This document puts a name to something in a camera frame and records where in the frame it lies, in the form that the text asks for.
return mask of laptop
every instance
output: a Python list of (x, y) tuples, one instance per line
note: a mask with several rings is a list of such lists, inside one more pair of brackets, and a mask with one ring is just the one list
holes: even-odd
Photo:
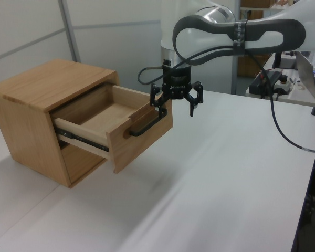
[(300, 80), (315, 98), (315, 76), (313, 65), (299, 51), (295, 54)]

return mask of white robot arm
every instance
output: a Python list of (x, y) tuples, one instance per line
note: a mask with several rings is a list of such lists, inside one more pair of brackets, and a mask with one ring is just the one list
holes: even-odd
[[(169, 99), (187, 99), (190, 115), (203, 102), (199, 81), (191, 84), (191, 65), (221, 56), (315, 51), (315, 0), (300, 0), (287, 10), (258, 20), (238, 20), (225, 6), (210, 0), (162, 1), (161, 56), (163, 93), (152, 85), (151, 105), (161, 108)], [(157, 79), (142, 84), (152, 84)], [(197, 91), (193, 98), (189, 92)]]

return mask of cable tie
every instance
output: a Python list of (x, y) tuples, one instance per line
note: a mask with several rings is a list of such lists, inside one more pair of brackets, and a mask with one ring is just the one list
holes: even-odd
[(245, 28), (247, 20), (239, 20), (235, 22), (233, 54), (245, 55)]

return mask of drawer handle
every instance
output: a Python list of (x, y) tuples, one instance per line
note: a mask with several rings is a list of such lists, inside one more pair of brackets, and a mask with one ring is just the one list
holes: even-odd
[(129, 134), (136, 137), (142, 135), (161, 121), (167, 114), (168, 111), (166, 108), (160, 107), (159, 111), (152, 110), (152, 112), (148, 113), (148, 115), (144, 116), (142, 119), (139, 119), (130, 127)]

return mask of background table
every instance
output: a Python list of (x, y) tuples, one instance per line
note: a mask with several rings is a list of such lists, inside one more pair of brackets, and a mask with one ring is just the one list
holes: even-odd
[[(274, 62), (274, 57), (275, 54), (273, 54), (268, 61), (266, 62), (266, 64), (264, 65), (264, 69), (271, 69), (273, 62)], [(289, 56), (289, 55), (282, 55), (282, 59), (295, 59), (295, 56)], [(292, 80), (298, 81), (300, 80), (299, 78), (299, 74), (297, 70), (293, 70), (293, 69), (283, 69), (282, 70), (282, 74), (287, 75), (288, 76), (288, 80), (289, 78), (291, 78)], [(245, 96), (247, 97), (254, 97), (254, 98), (260, 98), (259, 95), (255, 95), (249, 92), (249, 89), (247, 88), (247, 90), (245, 91)], [(300, 104), (300, 105), (305, 105), (305, 106), (311, 106), (314, 107), (315, 106), (315, 98), (314, 96), (309, 92), (309, 90), (304, 86), (304, 84), (302, 82), (298, 83), (296, 82), (290, 90), (290, 93), (288, 95), (280, 95), (278, 98), (278, 101), (281, 102), (289, 102), (289, 103), (294, 103), (294, 104)]]
[[(0, 134), (0, 251), (290, 251), (315, 155), (267, 100), (204, 92), (119, 174), (73, 189), (14, 162)], [(276, 103), (315, 149), (311, 107)]]

